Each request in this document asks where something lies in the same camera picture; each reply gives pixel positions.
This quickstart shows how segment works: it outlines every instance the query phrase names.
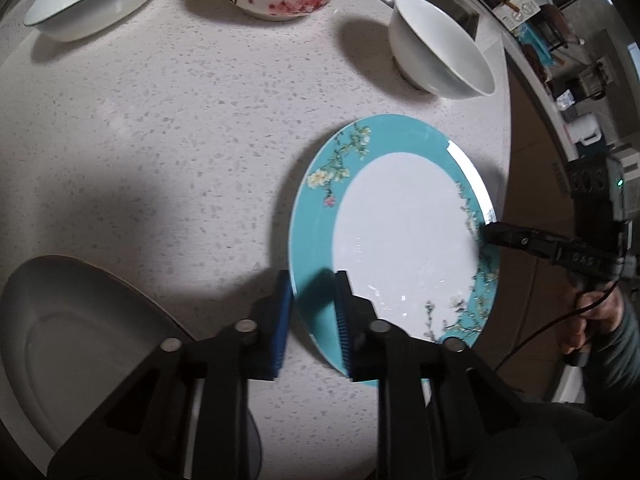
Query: bowl base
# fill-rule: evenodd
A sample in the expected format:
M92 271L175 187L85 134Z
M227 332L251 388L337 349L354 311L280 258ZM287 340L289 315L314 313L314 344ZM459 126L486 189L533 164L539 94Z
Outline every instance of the bowl base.
M422 88L417 82L415 82L411 78L411 76L409 76L408 73L404 71L404 69L400 66L400 63L398 63L398 60L395 57L394 57L394 65L396 66L396 69L398 70L398 73L400 74L402 79L407 81L409 85L411 85L415 90L417 90L418 92L423 92L425 94L431 93L428 90L425 90L424 88Z
M242 12L251 16L252 18L258 18L259 20L264 20L265 22L288 22L290 20L295 20L296 18L301 18L302 16L271 16L270 14L259 14L258 12L253 12L252 10L246 10L240 7Z

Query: black cable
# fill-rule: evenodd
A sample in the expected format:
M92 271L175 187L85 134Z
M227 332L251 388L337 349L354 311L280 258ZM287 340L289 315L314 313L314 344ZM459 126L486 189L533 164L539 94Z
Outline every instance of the black cable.
M555 320L550 321L542 328L539 328L538 330L536 330L533 334L527 337L522 343L516 345L516 347L513 350L511 350L511 352L509 352L502 361L500 361L500 364L498 364L497 367L494 368L494 372L497 372L502 367L502 365L505 364L505 362L511 359L520 350L522 350L529 342L537 338L540 334L542 334L546 330L549 330L551 327L560 323L561 321L564 321L565 319L569 319L570 317L573 317L573 316L580 316L580 314L584 314L585 312L593 310L594 308L602 304L602 302L604 302L604 300L606 300L610 296L610 294L613 292L613 289L616 288L617 286L618 286L618 282L615 282L605 291L605 293L602 295L602 297L599 300L596 300L590 305L587 305L583 308L579 308L572 312L568 312L567 314L563 314L562 316L556 318Z

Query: turquoise plate rim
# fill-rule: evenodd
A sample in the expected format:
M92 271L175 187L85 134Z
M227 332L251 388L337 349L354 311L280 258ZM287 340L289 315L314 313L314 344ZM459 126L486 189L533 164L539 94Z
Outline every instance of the turquoise plate rim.
M376 129L390 125L393 125L395 130L401 128L402 135L407 136L407 139L398 139L398 136L394 136L391 141L393 145L398 145L403 149L387 150L382 145L378 146L377 142L375 142L376 135L381 135L380 133L376 134ZM368 134L363 133L366 132L364 128L369 129ZM415 142L416 134L424 136L424 140ZM335 151L331 144L343 136L349 136L350 149L343 156L342 160L345 164L335 170L335 173L337 174L344 169L347 169L348 172L340 177L339 180L335 180L335 177L330 179L329 190L322 188L324 189L323 199L322 189L317 189L317 187L322 186L317 186L316 189L309 187L308 178L317 168L324 166L324 164L319 164L320 162L326 164L323 157L328 158L328 155ZM466 201L476 230L481 223L489 223L496 220L491 199L476 168L449 137L430 124L399 114L373 115L353 121L353 123L333 134L324 143L308 165L293 204L287 244L289 273L296 297L296 309L313 343L327 362L343 374L346 372L342 362L342 351L340 349L332 298L334 278L332 238L335 216L350 181L354 179L359 171L379 156L396 152L415 153L415 155L423 156L441 167L458 183L460 196ZM307 201L305 196L311 197L312 193L315 196ZM333 203L331 206L326 206L324 202L329 196L333 197L330 199ZM310 202L311 200L317 200L317 203ZM328 220L331 222L330 228L324 228L323 225L326 226ZM313 225L314 223L318 225L320 231ZM324 244L319 250L321 256L318 257L314 253L314 247L318 248L318 243L322 242L323 238ZM478 338L491 311L497 290L499 250L495 247L481 244L479 239L478 243L480 249L478 272L475 275L474 289L466 302L466 310L460 314L456 323L448 327L440 341L450 336L456 336L471 346Z

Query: turquoise plate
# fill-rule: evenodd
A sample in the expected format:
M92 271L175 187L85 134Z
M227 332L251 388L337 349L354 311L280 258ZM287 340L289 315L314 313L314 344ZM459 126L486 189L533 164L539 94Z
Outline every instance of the turquoise plate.
M432 126L387 114L341 129L309 166L289 231L296 304L322 355L344 372L337 270L409 335L472 345L497 288L498 250L478 236L492 221L473 164Z

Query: gray dish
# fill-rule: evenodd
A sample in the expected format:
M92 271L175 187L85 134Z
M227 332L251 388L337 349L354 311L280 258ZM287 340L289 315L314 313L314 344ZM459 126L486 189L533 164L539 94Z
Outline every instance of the gray dish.
M44 472L55 451L168 337L193 340L116 276L66 256L27 261L0 298L2 423ZM249 434L257 473L252 417Z

